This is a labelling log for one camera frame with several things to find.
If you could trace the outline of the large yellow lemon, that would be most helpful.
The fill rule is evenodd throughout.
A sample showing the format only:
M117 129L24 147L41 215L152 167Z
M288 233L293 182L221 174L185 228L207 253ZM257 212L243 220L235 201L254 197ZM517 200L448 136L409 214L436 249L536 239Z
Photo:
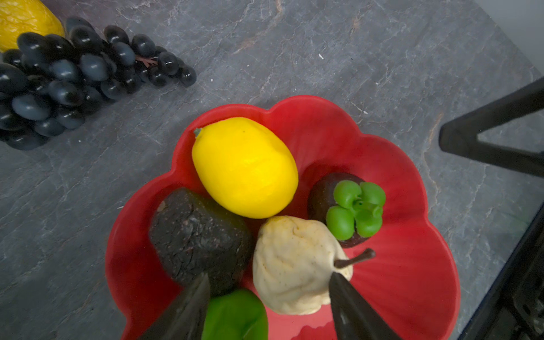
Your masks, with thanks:
M245 218L270 218L298 188L296 161L267 127L235 117L194 132L192 160L199 179L222 207Z

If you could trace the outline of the green lime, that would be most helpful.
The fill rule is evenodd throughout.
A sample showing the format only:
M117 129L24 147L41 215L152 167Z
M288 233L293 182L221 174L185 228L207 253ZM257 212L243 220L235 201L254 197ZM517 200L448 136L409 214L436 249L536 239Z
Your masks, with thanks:
M208 304L202 339L268 339L269 323L262 301L239 289Z

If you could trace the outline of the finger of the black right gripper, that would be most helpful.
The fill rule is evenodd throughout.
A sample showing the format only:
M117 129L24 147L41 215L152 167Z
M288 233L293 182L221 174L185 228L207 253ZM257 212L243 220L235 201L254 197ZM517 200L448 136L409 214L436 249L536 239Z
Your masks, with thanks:
M442 125L442 151L469 160L543 177L543 153L481 142L480 133L543 110L543 79Z

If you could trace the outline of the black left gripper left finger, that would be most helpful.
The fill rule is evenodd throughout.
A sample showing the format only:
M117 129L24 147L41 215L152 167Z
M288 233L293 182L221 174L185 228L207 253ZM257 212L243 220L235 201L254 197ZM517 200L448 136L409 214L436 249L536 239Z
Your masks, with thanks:
M208 274L202 273L185 287L139 339L201 340L210 299Z

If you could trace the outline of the dark wrinkled avocado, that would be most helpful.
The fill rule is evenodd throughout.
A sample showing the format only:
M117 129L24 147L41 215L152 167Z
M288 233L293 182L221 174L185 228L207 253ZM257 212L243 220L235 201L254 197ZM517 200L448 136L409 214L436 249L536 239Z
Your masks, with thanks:
M242 217L187 188L173 191L160 203L149 237L175 282L188 286L207 273L213 297L236 289L255 245Z

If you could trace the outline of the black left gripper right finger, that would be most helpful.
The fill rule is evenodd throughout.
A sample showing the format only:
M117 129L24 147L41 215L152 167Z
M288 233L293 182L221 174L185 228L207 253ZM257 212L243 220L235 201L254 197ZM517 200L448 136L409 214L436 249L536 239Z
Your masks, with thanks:
M340 273L331 275L329 292L338 339L402 339Z

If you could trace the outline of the beige potato shaped fruit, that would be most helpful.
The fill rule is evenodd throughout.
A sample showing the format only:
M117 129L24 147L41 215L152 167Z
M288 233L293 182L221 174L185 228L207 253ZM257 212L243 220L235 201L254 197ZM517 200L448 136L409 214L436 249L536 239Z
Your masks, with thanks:
M310 315L331 303L330 279L348 281L354 265L375 257L365 249L350 259L327 227L316 220L269 218L253 255L253 283L266 307L282 315Z

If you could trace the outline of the red flower shaped bowl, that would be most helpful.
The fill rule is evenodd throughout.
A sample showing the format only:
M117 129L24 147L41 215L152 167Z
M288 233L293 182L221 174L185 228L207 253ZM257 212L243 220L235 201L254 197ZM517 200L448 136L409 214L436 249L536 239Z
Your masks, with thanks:
M290 149L300 179L286 215L306 218L310 189L328 173L346 172L383 188L387 201L381 230L347 250L353 256L371 248L376 256L355 266L351 284L400 337L449 338L460 309L458 271L448 245L429 222L422 177L398 146L362 133L348 113L317 96L293 96L269 110L220 106L187 127L170 171L130 198L110 233L106 278L127 320L122 337L138 338L181 290L161 267L148 229L160 202L176 188L205 195L191 159L194 130L231 117L266 126Z

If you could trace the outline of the dark purple plum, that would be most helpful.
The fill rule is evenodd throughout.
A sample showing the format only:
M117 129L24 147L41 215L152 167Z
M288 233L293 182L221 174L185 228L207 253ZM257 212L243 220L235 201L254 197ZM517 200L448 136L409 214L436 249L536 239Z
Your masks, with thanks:
M352 174L332 173L310 190L307 214L324 223L343 248L352 248L380 231L386 201L378 184Z

